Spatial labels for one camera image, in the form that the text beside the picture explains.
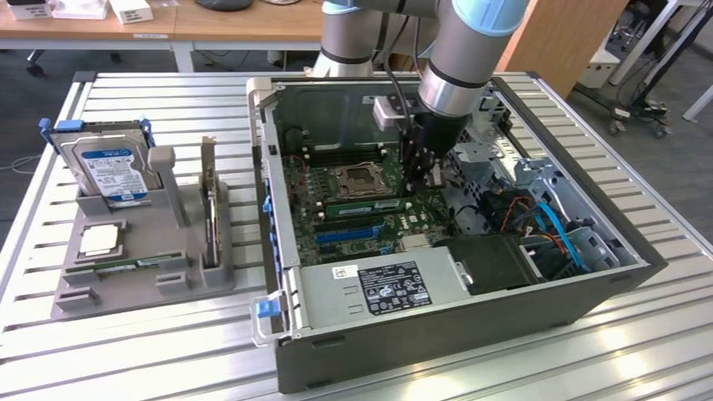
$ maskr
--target power supply label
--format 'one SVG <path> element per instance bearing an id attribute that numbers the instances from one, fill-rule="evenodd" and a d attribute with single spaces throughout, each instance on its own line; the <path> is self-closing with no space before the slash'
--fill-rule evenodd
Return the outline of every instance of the power supply label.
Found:
<path id="1" fill-rule="evenodd" d="M 414 261 L 362 269 L 358 271 L 358 281 L 371 315 L 433 303 Z"/>

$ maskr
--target hard drive label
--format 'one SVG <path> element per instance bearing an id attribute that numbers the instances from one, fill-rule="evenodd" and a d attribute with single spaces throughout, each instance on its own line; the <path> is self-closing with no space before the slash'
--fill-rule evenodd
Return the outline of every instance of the hard drive label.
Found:
<path id="1" fill-rule="evenodd" d="M 146 197 L 146 183 L 131 168 L 133 153 L 129 149 L 95 150 L 83 152 L 81 157 L 103 198 L 133 201 Z"/>

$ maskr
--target hard drive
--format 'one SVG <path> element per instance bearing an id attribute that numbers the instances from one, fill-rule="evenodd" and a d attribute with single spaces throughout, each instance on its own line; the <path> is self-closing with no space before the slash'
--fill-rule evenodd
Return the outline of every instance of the hard drive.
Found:
<path id="1" fill-rule="evenodd" d="M 150 125 L 85 123 L 57 127 L 50 143 L 61 154 L 85 196 L 101 195 L 111 208 L 149 203 L 147 191 L 161 188 L 147 165 Z"/>

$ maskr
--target gray carpet floor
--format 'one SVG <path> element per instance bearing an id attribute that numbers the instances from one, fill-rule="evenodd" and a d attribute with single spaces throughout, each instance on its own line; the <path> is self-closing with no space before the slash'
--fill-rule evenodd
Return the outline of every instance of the gray carpet floor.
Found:
<path id="1" fill-rule="evenodd" d="M 57 115 L 74 71 L 175 71 L 169 52 L 122 51 L 122 62 L 113 63 L 107 52 L 49 51 L 38 61 L 46 78 L 35 79 L 23 71 L 27 53 L 0 53 L 0 83 L 3 85 L 0 94 L 0 168 L 17 158 L 37 155 L 42 151 L 37 121 L 41 117 L 53 118 Z M 263 52 L 222 54 L 214 52 L 203 56 L 194 53 L 195 71 L 281 71 L 266 62 Z M 287 70 L 301 70 L 313 60 L 313 54 L 290 53 Z M 627 99 L 637 79 L 638 75 L 621 89 L 622 99 Z M 711 84 L 713 61 L 692 50 L 686 50 L 651 96 L 670 109 L 668 126 L 674 134 L 662 140 L 652 136 L 652 125 L 639 121 L 627 125 L 627 132 L 617 136 L 607 135 L 607 111 L 581 94 L 571 93 L 566 100 L 708 240 L 713 240 L 713 215 L 708 213 L 708 199 L 713 198 L 713 165 L 708 162 L 713 152 L 713 114 L 706 109 L 696 124 L 680 119 L 680 115 Z M 606 85 L 601 93 L 614 99 L 618 90 Z M 22 169 L 31 171 L 33 167 L 34 162 L 23 165 Z M 29 181 L 30 175 L 0 170 L 0 244 L 3 243 Z"/>

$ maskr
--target red cable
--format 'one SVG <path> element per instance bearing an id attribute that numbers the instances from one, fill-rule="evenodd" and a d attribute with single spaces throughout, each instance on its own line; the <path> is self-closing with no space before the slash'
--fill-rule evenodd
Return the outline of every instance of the red cable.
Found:
<path id="1" fill-rule="evenodd" d="M 515 196 L 515 198 L 510 202 L 510 206 L 507 207 L 507 213 L 505 215 L 505 219 L 502 220 L 502 226 L 499 226 L 499 231 L 505 230 L 505 225 L 507 224 L 507 220 L 510 219 L 510 213 L 513 213 L 514 203 L 521 199 L 525 199 L 529 201 L 530 198 L 527 198 L 526 196 Z"/>
<path id="2" fill-rule="evenodd" d="M 557 239 L 555 236 L 553 236 L 551 234 L 546 233 L 546 232 L 541 232 L 537 234 L 538 236 L 545 236 L 547 237 L 550 240 L 553 240 L 554 242 L 554 245 L 557 245 L 557 247 L 559 248 L 559 251 L 561 251 L 561 254 L 566 254 L 566 249 L 565 249 L 565 246 L 561 244 L 561 241 Z"/>
<path id="3" fill-rule="evenodd" d="M 297 181 L 297 183 L 294 185 L 291 185 L 291 187 L 289 188 L 289 193 L 291 193 L 294 191 L 294 188 L 302 184 L 305 175 L 307 174 L 307 164 L 303 161 L 303 159 L 299 156 L 295 156 L 295 155 L 286 155 L 286 156 L 281 157 L 282 160 L 290 159 L 290 158 L 291 159 L 297 159 L 297 160 L 299 160 L 302 162 L 302 174 L 299 175 L 299 180 Z"/>

